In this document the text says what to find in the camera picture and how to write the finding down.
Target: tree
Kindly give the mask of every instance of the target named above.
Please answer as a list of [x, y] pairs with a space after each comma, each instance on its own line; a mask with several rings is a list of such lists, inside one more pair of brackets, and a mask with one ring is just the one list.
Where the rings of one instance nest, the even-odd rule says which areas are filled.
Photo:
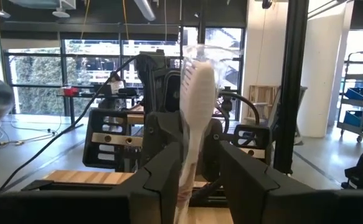
[[[55, 49], [39, 49], [34, 53], [55, 54]], [[67, 58], [68, 83], [72, 85], [88, 85], [90, 76], [86, 69], [86, 58]], [[17, 83], [38, 85], [61, 85], [62, 71], [60, 57], [15, 56], [11, 66], [15, 65]], [[56, 114], [64, 113], [62, 98], [58, 97], [58, 89], [28, 88], [17, 89], [21, 113]], [[87, 105], [85, 99], [75, 100], [75, 113], [80, 114]]]

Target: black metal pole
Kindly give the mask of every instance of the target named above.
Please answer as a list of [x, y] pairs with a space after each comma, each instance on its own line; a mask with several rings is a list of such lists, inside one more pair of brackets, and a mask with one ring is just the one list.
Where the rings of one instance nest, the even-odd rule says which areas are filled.
[[205, 44], [207, 0], [200, 0], [198, 44]]
[[291, 173], [309, 0], [289, 0], [274, 168]]

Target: wooden crate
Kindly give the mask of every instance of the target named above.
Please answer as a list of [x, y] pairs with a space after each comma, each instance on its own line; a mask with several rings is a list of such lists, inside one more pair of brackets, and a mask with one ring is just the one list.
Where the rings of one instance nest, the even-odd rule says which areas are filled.
[[[257, 106], [257, 110], [260, 115], [260, 119], [268, 119], [273, 103], [275, 100], [276, 93], [279, 86], [261, 86], [261, 85], [251, 85], [249, 90], [248, 100], [252, 103], [266, 103], [265, 106]], [[248, 109], [247, 119], [254, 118], [252, 109]]]

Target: workbench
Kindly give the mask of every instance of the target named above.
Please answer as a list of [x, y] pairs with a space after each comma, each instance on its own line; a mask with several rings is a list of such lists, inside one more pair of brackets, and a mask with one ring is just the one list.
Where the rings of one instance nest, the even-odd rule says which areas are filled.
[[[56, 170], [44, 177], [44, 180], [53, 180], [65, 183], [86, 184], [120, 184], [132, 173], [122, 172], [90, 172], [75, 170]], [[195, 182], [195, 187], [202, 187], [205, 182]], [[228, 208], [189, 208], [188, 224], [229, 224], [233, 223]]]

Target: black frame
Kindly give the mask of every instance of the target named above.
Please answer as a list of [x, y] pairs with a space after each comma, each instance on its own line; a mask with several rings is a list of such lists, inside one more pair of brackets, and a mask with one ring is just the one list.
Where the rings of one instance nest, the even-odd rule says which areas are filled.
[[[206, 29], [221, 29], [221, 28], [225, 28], [225, 27], [205, 27]], [[245, 32], [246, 29], [240, 28], [240, 27], [227, 27], [227, 28], [237, 28], [237, 29], [241, 29], [241, 42], [240, 42], [240, 50], [243, 50], [245, 47]], [[183, 32], [184, 32], [184, 26], [180, 26], [180, 56], [170, 56], [170, 59], [178, 59], [178, 60], [182, 60], [183, 56], [182, 56], [182, 47], [183, 47]], [[3, 55], [4, 55], [4, 75], [6, 76], [6, 80], [7, 80], [7, 84], [9, 84], [11, 87], [28, 87], [28, 88], [61, 88], [61, 85], [38, 85], [38, 84], [27, 84], [27, 83], [13, 83], [12, 82], [12, 78], [11, 78], [11, 68], [10, 68], [10, 63], [9, 63], [9, 56], [29, 56], [29, 57], [59, 57], [60, 58], [60, 63], [61, 63], [61, 80], [62, 83], [67, 83], [67, 61], [66, 59], [69, 57], [99, 57], [99, 58], [118, 58], [119, 59], [119, 65], [123, 62], [123, 59], [125, 59], [126, 55], [124, 55], [123, 53], [123, 41], [125, 39], [122, 38], [121, 34], [118, 34], [118, 41], [119, 41], [119, 46], [120, 46], [120, 54], [119, 55], [90, 55], [90, 54], [67, 54], [66, 53], [66, 49], [65, 49], [65, 39], [59, 39], [58, 41], [60, 42], [60, 52], [59, 54], [42, 54], [42, 53], [10, 53], [8, 51], [3, 51]], [[234, 60], [239, 61], [239, 71], [238, 71], [238, 83], [237, 83], [237, 89], [236, 90], [232, 90], [234, 93], [238, 93], [239, 95], [242, 93], [242, 75], [243, 75], [243, 57], [244, 55], [242, 54], [239, 58], [234, 58]], [[92, 86], [75, 86], [75, 87], [79, 87], [79, 88], [93, 88]], [[65, 112], [65, 116], [70, 116], [71, 112], [71, 108], [74, 107], [74, 105], [71, 105], [72, 102], [68, 99], [68, 98], [63, 98], [63, 104], [64, 104], [64, 112]], [[235, 109], [235, 120], [239, 120], [240, 118], [240, 102], [237, 101], [237, 106]]]

